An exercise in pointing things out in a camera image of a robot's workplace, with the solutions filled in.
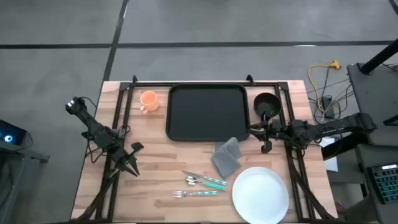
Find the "white round plate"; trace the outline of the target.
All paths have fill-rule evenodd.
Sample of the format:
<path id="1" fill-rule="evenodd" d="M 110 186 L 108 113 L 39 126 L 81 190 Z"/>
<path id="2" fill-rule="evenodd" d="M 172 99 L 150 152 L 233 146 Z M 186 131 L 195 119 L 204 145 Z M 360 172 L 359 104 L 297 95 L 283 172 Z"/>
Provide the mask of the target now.
<path id="1" fill-rule="evenodd" d="M 233 205 L 250 224 L 278 224 L 289 208 L 284 181 L 265 167 L 250 167 L 240 173 L 232 188 Z"/>

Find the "black desk leg bar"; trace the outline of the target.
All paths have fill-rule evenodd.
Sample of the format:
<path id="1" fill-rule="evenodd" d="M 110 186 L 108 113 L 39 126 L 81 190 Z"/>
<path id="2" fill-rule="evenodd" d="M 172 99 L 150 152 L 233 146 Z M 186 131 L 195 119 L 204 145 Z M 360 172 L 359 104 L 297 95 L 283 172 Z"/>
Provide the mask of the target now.
<path id="1" fill-rule="evenodd" d="M 354 149 L 358 144 L 368 144 L 365 134 L 351 133 L 342 139 L 337 140 L 325 147 L 322 147 L 323 160 L 330 159 L 346 151 Z"/>

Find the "grey cloth napkin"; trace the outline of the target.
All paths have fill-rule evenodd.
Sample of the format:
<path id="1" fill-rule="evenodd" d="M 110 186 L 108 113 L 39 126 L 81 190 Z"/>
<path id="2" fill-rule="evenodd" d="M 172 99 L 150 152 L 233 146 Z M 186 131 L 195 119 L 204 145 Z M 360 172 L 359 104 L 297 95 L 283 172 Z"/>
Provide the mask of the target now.
<path id="1" fill-rule="evenodd" d="M 226 180 L 241 167 L 240 157 L 239 142 L 235 137 L 231 137 L 226 142 L 216 142 L 211 160 L 219 175 Z"/>

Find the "dark grey side desk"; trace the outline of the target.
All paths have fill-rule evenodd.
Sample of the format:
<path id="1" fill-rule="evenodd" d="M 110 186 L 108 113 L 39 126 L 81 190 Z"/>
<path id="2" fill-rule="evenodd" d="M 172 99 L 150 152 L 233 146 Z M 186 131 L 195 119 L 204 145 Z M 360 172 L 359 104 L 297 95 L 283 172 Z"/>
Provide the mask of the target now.
<path id="1" fill-rule="evenodd" d="M 377 126 L 368 134 L 369 143 L 398 147 L 398 121 L 392 126 L 383 123 L 398 115 L 398 65 L 381 65 L 367 75 L 358 64 L 348 65 L 347 71 L 360 112 L 370 115 Z"/>

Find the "fork with patterned green handle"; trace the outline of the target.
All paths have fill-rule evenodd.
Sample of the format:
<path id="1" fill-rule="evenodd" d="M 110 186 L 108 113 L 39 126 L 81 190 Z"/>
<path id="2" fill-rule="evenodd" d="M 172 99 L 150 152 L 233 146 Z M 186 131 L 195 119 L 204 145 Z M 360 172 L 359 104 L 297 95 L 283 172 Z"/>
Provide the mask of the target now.
<path id="1" fill-rule="evenodd" d="M 172 197 L 183 198 L 188 196 L 214 196 L 219 195 L 218 191 L 206 191 L 206 192 L 187 192 L 187 191 L 174 191 Z"/>

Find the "orange plastic cup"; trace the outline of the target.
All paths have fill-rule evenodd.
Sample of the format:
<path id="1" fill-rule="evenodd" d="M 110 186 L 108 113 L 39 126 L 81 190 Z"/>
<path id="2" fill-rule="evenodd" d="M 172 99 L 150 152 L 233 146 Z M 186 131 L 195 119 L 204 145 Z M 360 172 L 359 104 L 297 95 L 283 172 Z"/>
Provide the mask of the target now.
<path id="1" fill-rule="evenodd" d="M 148 90 L 143 92 L 140 96 L 140 102 L 142 113 L 155 111 L 159 107 L 158 96 L 154 91 Z"/>

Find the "black serving tray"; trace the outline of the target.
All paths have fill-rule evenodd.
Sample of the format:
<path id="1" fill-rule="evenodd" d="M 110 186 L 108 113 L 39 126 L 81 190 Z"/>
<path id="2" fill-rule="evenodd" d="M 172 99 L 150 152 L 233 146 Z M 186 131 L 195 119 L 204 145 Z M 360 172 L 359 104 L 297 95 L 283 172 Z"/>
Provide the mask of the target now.
<path id="1" fill-rule="evenodd" d="M 173 141 L 227 141 L 249 137 L 245 87 L 236 83 L 183 83 L 170 88 L 165 133 Z"/>

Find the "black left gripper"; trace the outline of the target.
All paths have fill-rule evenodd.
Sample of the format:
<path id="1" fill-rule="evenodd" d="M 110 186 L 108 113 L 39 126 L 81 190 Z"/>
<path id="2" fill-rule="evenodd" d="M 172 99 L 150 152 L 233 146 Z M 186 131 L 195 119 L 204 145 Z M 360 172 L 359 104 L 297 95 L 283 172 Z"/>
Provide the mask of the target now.
<path id="1" fill-rule="evenodd" d="M 137 153 L 144 148 L 140 142 L 132 143 L 131 147 L 133 149 L 133 153 Z M 136 177 L 140 175 L 135 156 L 130 155 L 123 146 L 119 144 L 110 145 L 108 147 L 108 154 L 114 162 L 114 166 L 121 172 L 126 171 Z"/>

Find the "black keyboard desk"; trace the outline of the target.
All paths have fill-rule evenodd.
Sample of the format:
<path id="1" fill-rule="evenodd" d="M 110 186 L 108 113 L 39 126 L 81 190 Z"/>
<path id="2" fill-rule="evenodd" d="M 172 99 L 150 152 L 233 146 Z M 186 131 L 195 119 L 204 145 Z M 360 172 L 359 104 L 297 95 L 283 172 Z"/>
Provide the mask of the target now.
<path id="1" fill-rule="evenodd" d="M 355 149 L 359 168 L 363 173 L 365 198 L 358 203 L 359 214 L 364 221 L 379 224 L 398 224 L 398 203 L 382 204 L 372 185 L 368 167 L 398 164 L 398 147 L 369 146 L 360 144 Z"/>

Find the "black diagonal pole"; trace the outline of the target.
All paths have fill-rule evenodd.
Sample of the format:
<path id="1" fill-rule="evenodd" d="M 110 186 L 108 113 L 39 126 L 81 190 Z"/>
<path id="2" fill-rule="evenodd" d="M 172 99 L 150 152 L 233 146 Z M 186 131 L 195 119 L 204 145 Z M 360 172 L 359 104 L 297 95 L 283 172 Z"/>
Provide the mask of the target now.
<path id="1" fill-rule="evenodd" d="M 398 52 L 398 39 L 389 44 L 385 49 L 381 50 L 376 56 L 363 64 L 359 70 L 361 73 L 368 75 L 376 67 L 384 63 L 387 59 L 391 58 Z"/>

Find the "white paper sheet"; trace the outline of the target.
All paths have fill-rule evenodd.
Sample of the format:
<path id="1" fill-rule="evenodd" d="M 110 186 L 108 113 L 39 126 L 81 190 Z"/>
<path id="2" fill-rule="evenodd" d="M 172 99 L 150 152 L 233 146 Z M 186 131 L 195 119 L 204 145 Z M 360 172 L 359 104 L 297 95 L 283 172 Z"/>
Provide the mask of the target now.
<path id="1" fill-rule="evenodd" d="M 334 138 L 323 138 L 320 142 L 321 147 L 328 146 L 335 142 Z M 324 161 L 325 167 L 327 171 L 338 172 L 338 162 L 336 157 L 332 157 L 331 159 L 327 159 Z"/>

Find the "spoon with teal handle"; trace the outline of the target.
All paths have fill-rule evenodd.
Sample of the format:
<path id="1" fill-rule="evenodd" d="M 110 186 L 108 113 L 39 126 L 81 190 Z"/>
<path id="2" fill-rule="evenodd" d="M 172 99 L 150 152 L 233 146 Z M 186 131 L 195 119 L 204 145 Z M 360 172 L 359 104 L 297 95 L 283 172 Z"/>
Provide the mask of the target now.
<path id="1" fill-rule="evenodd" d="M 213 183 L 210 183 L 210 182 L 201 182 L 201 181 L 199 181 L 199 180 L 196 180 L 196 179 L 195 179 L 194 177 L 192 177 L 192 176 L 186 177 L 186 178 L 185 178 L 185 181 L 186 181 L 186 183 L 187 183 L 188 185 L 201 184 L 201 185 L 203 185 L 203 186 L 205 186 L 205 187 L 210 187 L 210 188 L 217 189 L 217 190 L 222 190 L 222 191 L 225 191 L 225 190 L 226 190 L 226 187 L 225 187 L 224 185 L 213 184 Z"/>

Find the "black backlit keyboard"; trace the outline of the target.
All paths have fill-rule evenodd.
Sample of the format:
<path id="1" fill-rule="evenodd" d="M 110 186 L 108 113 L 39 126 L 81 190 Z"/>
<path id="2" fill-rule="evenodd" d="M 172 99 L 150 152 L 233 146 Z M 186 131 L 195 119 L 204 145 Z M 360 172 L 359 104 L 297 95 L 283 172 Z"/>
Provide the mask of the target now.
<path id="1" fill-rule="evenodd" d="M 398 203 L 398 164 L 368 167 L 368 172 L 380 202 Z"/>

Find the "black power adapter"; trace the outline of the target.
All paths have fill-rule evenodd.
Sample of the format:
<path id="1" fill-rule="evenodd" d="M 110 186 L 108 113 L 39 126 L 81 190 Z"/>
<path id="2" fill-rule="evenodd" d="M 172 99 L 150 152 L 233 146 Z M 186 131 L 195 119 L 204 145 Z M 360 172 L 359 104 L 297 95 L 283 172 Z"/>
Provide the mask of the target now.
<path id="1" fill-rule="evenodd" d="M 331 96 L 323 96 L 320 100 L 322 109 L 323 109 L 323 115 L 325 118 L 328 119 L 333 119 L 335 117 L 334 109 L 332 106 L 332 97 Z"/>

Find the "black bowl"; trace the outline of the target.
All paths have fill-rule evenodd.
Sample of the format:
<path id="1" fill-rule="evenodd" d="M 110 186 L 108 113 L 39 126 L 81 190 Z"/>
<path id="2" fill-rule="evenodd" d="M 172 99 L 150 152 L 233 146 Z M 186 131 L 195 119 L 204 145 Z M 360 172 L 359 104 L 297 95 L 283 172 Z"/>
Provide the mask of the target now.
<path id="1" fill-rule="evenodd" d="M 261 119 L 271 119 L 282 110 L 278 97 L 272 93 L 261 93 L 254 99 L 254 111 Z"/>

